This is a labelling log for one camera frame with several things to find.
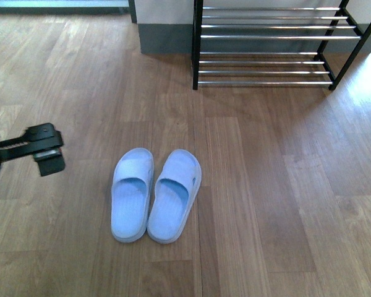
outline sunlight on floor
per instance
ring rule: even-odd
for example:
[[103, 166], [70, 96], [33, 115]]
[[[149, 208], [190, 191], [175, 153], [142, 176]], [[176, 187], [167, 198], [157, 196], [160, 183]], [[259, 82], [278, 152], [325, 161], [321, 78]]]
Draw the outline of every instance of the sunlight on floor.
[[352, 76], [352, 80], [356, 83], [351, 84], [349, 93], [356, 100], [355, 104], [357, 104], [357, 98], [363, 102], [371, 101], [371, 53], [361, 62]]

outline slipper strap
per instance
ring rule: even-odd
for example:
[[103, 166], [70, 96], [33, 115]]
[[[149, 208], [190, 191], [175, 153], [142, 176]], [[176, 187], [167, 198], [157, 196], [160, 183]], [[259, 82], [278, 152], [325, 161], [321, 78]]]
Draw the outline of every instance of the slipper strap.
[[196, 179], [195, 166], [178, 161], [167, 161], [158, 181], [161, 179], [169, 179], [181, 184], [190, 196], [194, 190], [194, 179]]
[[146, 185], [149, 185], [152, 174], [151, 169], [151, 160], [129, 159], [120, 161], [116, 171], [114, 172], [113, 183], [117, 183], [127, 178], [138, 178]]

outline chrome rod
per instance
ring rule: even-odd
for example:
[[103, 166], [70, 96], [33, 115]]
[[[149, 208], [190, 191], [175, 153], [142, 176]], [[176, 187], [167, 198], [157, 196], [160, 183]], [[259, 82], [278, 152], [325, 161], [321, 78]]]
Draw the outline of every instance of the chrome rod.
[[356, 26], [323, 26], [323, 25], [255, 25], [255, 24], [241, 24], [241, 25], [215, 25], [205, 24], [202, 28], [206, 29], [280, 29], [280, 30], [344, 30], [355, 29]]
[[339, 11], [339, 7], [204, 7], [206, 11]]
[[283, 74], [290, 74], [290, 75], [324, 75], [329, 74], [329, 71], [199, 71], [199, 74], [204, 75], [260, 75], [260, 74], [272, 74], [272, 75], [283, 75]]
[[322, 61], [199, 61], [200, 64], [206, 65], [322, 65]]
[[244, 82], [244, 81], [200, 81], [199, 85], [332, 85], [332, 82]]
[[317, 55], [317, 52], [299, 52], [299, 53], [288, 53], [288, 52], [282, 52], [282, 53], [258, 53], [258, 52], [240, 52], [237, 53], [235, 51], [231, 52], [219, 52], [219, 51], [201, 51], [200, 54], [204, 55], [225, 55], [225, 54], [233, 54], [233, 55], [264, 55], [264, 56], [281, 56], [281, 55], [286, 55], [286, 56], [296, 56], [296, 55], [306, 55], [306, 56], [315, 56]]
[[247, 16], [247, 15], [204, 15], [203, 19], [227, 20], [346, 20], [348, 17], [273, 17], [273, 16]]
[[268, 36], [268, 35], [201, 35], [202, 39], [240, 40], [358, 40], [360, 36]]

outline wall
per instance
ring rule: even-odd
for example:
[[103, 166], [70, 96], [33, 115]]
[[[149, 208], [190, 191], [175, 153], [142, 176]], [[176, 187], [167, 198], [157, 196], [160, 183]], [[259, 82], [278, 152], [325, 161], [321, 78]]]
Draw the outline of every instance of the wall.
[[[143, 53], [189, 53], [192, 36], [192, 15], [194, 0], [135, 0], [139, 24], [140, 43]], [[280, 1], [281, 7], [325, 7], [337, 6], [340, 1], [332, 0], [287, 0]], [[278, 1], [205, 0], [205, 6], [230, 7], [275, 7]], [[366, 27], [371, 21], [371, 0], [350, 0], [348, 11], [355, 20]], [[333, 46], [329, 51], [350, 51], [349, 46]], [[371, 51], [371, 37], [364, 51]]]

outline pair of slippers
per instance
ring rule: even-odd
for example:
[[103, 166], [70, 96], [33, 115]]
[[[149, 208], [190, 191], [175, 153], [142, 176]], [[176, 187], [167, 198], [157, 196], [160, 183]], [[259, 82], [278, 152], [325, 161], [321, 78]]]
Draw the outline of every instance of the pair of slippers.
[[156, 181], [148, 216], [153, 175], [153, 155], [145, 148], [134, 148], [119, 160], [111, 188], [111, 231], [116, 240], [136, 241], [146, 229], [158, 243], [180, 237], [202, 180], [199, 162], [186, 150], [169, 155]]

